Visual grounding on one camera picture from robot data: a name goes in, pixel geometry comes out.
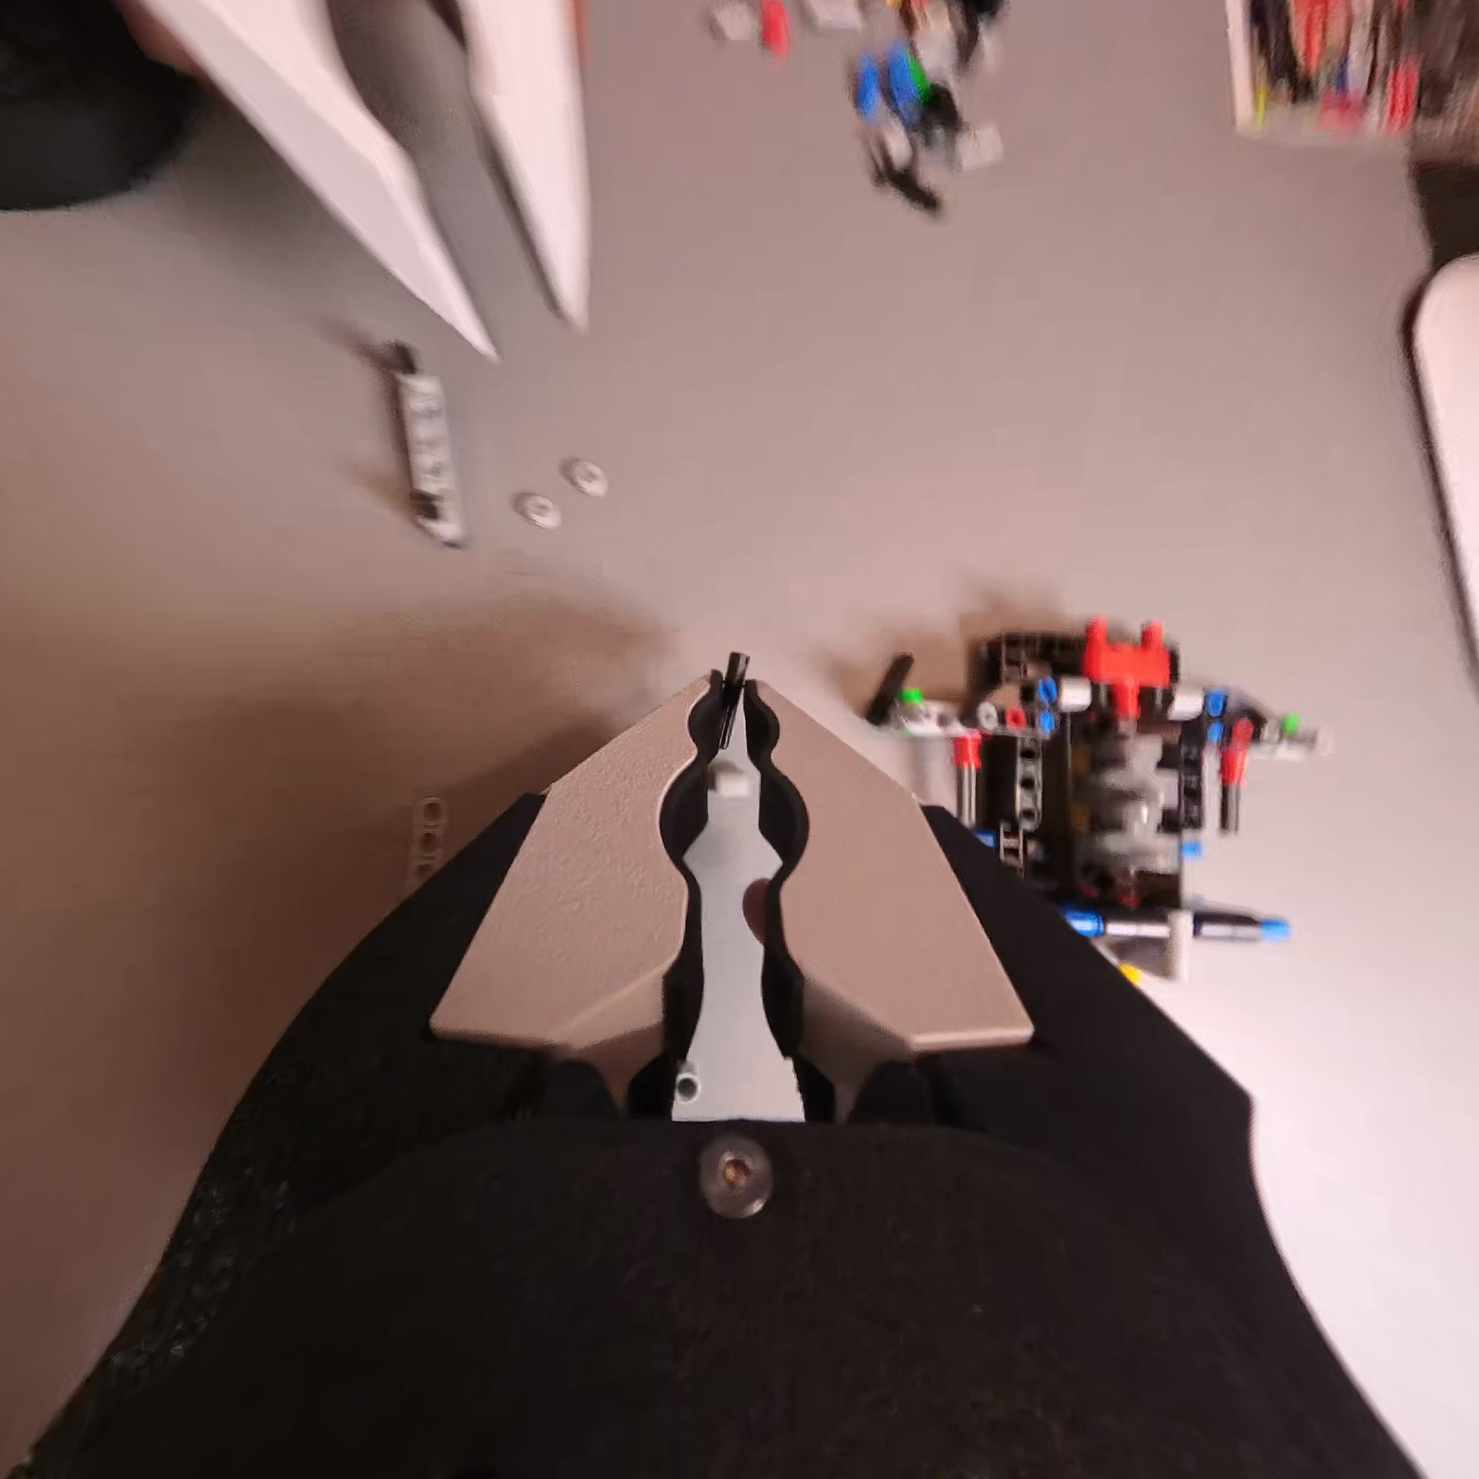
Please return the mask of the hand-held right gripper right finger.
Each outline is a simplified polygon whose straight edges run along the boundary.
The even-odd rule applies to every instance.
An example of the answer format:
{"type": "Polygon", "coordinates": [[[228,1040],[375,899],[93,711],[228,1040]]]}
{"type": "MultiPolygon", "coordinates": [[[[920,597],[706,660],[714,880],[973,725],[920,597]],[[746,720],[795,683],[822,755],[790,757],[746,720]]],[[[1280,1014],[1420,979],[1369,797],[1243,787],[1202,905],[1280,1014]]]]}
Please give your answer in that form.
{"type": "Polygon", "coordinates": [[[1033,1026],[926,810],[760,679],[744,685],[764,894],[764,1014],[804,1104],[887,1063],[1022,1047],[1033,1026]]]}

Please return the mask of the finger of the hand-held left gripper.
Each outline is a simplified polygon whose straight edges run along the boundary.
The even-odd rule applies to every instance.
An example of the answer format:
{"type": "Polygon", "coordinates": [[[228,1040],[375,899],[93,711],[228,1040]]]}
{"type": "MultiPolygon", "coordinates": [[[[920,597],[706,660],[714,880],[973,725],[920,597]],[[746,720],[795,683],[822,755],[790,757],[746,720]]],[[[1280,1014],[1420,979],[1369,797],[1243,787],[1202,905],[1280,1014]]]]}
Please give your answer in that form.
{"type": "Polygon", "coordinates": [[[549,304],[588,325],[593,220],[579,5],[463,1],[468,84],[549,304]]]}
{"type": "Polygon", "coordinates": [[[144,1],[139,9],[383,269],[473,350],[494,357],[415,169],[362,102],[323,3],[144,1]]]}

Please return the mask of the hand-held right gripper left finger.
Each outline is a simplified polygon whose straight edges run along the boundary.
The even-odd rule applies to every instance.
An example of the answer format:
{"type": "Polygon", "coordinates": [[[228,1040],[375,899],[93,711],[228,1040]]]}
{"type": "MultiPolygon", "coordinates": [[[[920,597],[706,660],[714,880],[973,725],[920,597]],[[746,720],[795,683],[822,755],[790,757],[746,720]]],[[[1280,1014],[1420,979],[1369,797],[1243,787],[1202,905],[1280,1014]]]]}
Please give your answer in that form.
{"type": "Polygon", "coordinates": [[[714,681],[693,679],[536,799],[431,1033],[596,1068],[670,1097],[704,998],[700,891],[714,681]]]}

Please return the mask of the partly built lego car chassis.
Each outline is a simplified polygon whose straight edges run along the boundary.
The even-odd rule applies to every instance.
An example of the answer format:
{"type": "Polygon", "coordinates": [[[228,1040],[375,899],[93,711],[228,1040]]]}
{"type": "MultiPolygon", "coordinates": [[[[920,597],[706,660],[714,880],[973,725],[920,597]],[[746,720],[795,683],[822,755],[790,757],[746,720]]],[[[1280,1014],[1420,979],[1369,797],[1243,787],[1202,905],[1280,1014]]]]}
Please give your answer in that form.
{"type": "Polygon", "coordinates": [[[1184,977],[1195,942],[1288,938],[1283,917],[1197,899],[1188,868],[1207,833],[1239,833],[1253,759],[1320,752],[1297,715],[1193,681],[1156,621],[991,634],[961,697],[927,695],[913,667],[890,658],[864,722],[947,744],[956,820],[1125,973],[1126,949],[1184,977]]]}

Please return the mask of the pile of loose lego pieces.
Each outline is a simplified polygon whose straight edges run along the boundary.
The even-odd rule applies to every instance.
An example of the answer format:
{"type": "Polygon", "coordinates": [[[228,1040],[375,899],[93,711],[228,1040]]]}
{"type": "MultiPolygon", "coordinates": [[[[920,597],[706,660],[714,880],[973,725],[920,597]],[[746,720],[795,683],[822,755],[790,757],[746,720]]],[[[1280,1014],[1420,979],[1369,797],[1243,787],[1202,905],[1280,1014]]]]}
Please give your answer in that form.
{"type": "Polygon", "coordinates": [[[941,181],[993,167],[1005,151],[996,123],[975,121],[975,82],[1000,67],[1007,1],[716,1],[707,31],[779,60],[794,24],[857,44],[843,72],[862,160],[878,192],[938,220],[941,181]]]}

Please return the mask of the colourful lego instruction booklet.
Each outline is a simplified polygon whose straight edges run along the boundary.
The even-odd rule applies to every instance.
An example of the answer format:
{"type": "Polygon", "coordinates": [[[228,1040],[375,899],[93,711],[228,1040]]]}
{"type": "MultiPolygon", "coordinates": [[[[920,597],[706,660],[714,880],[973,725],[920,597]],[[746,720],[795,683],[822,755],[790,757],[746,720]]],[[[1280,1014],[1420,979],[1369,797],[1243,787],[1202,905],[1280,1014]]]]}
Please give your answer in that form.
{"type": "Polygon", "coordinates": [[[1276,142],[1412,137],[1413,1],[1223,1],[1234,130],[1276,142]]]}

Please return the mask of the black textured cushion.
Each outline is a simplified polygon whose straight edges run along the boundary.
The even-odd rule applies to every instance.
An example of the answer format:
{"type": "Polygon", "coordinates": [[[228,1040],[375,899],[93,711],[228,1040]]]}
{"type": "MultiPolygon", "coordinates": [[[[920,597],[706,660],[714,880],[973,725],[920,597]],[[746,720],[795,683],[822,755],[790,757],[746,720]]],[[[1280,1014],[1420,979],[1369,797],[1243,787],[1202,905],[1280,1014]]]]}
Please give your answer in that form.
{"type": "Polygon", "coordinates": [[[133,3],[1,3],[1,211],[126,193],[186,141],[204,91],[133,3]]]}

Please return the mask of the white monitor stand base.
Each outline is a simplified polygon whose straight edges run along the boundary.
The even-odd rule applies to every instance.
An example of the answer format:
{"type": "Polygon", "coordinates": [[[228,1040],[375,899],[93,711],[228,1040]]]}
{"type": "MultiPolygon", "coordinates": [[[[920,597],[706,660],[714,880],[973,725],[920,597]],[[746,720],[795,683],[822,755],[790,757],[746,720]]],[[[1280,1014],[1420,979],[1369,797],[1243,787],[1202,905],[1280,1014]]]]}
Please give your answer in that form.
{"type": "Polygon", "coordinates": [[[1443,551],[1454,627],[1477,683],[1477,253],[1457,255],[1413,290],[1399,345],[1443,551]]]}

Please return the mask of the black mat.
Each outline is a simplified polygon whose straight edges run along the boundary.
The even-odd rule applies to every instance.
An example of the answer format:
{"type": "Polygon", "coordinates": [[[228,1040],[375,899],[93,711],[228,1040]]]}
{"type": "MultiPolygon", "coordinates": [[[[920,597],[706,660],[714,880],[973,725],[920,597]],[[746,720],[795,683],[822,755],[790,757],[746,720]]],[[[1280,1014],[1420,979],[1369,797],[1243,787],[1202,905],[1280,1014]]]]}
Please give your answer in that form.
{"type": "Polygon", "coordinates": [[[1419,123],[1410,139],[1410,183],[1429,267],[1477,255],[1477,123],[1419,123]]]}

